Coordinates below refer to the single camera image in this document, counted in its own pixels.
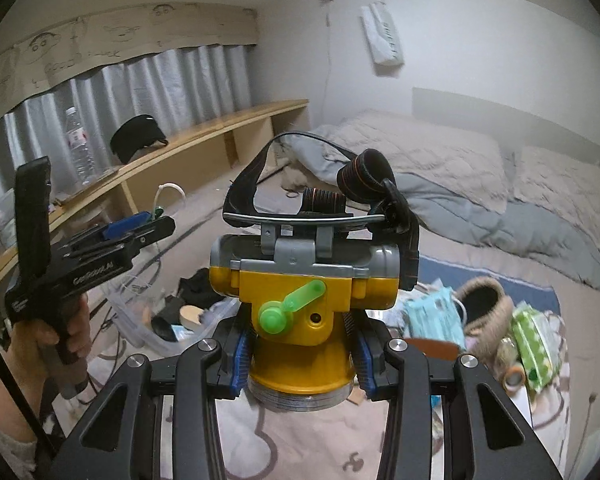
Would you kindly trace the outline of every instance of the metal screw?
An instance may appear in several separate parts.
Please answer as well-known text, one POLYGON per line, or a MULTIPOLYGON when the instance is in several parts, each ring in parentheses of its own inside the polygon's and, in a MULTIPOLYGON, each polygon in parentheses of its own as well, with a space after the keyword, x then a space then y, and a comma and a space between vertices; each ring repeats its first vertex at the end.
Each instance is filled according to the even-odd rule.
POLYGON ((475 355, 464 354, 460 358, 460 362, 462 363, 462 366, 464 366, 464 367, 475 368, 478 365, 478 358, 475 355))
POLYGON ((141 367, 144 364, 146 358, 142 354, 133 354, 126 359, 126 364, 132 368, 141 367))
POLYGON ((198 343, 198 348, 200 348, 203 352, 211 352, 218 346, 218 342, 215 339, 207 338, 203 339, 198 343))
POLYGON ((395 352, 404 352, 408 346, 402 339, 391 339, 389 341, 389 348, 395 352))

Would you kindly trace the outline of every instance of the white headboard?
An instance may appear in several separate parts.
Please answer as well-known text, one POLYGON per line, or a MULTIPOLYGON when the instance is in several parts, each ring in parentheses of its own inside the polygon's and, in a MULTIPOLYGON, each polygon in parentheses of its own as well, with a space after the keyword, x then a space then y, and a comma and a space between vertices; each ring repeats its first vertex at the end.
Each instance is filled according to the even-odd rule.
POLYGON ((412 107, 417 119, 487 134, 504 150, 538 146, 589 164, 600 163, 600 145, 516 108, 426 88, 413 89, 412 107))

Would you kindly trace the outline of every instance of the paper banner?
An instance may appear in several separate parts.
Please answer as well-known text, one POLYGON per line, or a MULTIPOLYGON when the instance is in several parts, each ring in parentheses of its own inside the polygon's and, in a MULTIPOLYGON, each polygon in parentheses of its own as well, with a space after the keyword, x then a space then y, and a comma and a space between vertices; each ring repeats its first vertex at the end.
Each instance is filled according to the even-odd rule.
POLYGON ((79 16, 0 54, 0 117, 98 66, 172 48, 255 43, 255 12, 242 7, 169 2, 79 16))

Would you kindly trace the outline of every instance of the sleeve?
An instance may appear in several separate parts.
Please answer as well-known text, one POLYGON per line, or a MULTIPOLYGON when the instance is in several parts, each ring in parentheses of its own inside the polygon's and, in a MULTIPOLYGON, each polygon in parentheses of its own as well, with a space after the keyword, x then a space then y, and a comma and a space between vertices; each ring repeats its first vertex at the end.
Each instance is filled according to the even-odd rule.
POLYGON ((36 442, 18 442, 0 431, 0 454, 20 480, 33 480, 36 442))

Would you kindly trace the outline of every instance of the tape roll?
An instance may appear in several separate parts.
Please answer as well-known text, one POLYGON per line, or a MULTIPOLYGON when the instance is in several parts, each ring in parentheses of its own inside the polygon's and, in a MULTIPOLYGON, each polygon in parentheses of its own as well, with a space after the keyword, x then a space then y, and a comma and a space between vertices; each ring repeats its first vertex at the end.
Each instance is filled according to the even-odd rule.
POLYGON ((525 369, 520 363, 514 364, 504 373, 501 382, 509 395, 515 394, 526 383, 525 369))
POLYGON ((200 321, 200 315, 204 312, 201 308, 193 305, 185 305, 180 309, 180 324, 193 330, 194 332, 200 328, 202 322, 200 321))

